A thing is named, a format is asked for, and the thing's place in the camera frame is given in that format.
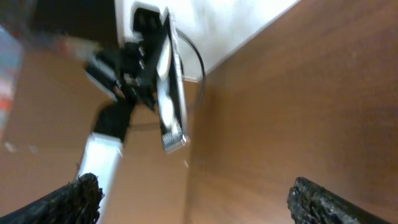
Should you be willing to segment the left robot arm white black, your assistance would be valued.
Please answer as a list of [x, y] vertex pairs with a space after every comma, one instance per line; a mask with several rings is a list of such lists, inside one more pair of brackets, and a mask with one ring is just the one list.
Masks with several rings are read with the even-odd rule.
[[100, 214], [106, 211], [134, 108], [142, 103], [154, 110], [156, 104], [156, 66], [164, 37], [159, 9], [136, 8], [132, 31], [139, 34], [138, 41], [98, 50], [84, 66], [89, 80], [111, 98], [96, 115], [78, 170], [78, 175], [97, 176], [103, 192]]

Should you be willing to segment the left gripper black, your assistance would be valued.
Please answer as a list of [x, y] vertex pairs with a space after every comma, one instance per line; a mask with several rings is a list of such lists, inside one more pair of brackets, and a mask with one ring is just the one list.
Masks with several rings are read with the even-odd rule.
[[155, 110], [157, 65], [163, 51], [166, 30], [158, 7], [135, 7], [132, 31], [137, 42], [125, 42], [119, 48], [103, 48], [85, 64], [88, 78], [113, 99], [137, 100]]

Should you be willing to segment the black smartphone with white circles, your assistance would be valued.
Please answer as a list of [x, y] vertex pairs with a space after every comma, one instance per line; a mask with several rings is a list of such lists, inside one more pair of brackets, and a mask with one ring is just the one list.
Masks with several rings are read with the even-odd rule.
[[157, 65], [157, 102], [162, 147], [170, 154], [186, 145], [188, 119], [177, 30], [174, 15], [168, 8], [162, 13], [162, 25], [165, 37], [161, 41], [161, 54]]

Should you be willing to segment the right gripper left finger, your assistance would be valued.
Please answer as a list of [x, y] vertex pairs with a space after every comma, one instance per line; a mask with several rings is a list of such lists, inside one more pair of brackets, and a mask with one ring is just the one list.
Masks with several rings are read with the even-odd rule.
[[1, 217], [1, 224], [94, 224], [104, 199], [97, 176], [83, 174], [53, 192]]

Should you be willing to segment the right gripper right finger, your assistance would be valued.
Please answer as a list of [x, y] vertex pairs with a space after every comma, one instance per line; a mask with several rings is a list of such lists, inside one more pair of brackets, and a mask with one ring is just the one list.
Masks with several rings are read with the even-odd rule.
[[290, 188], [287, 207], [299, 224], [389, 223], [304, 177], [297, 177]]

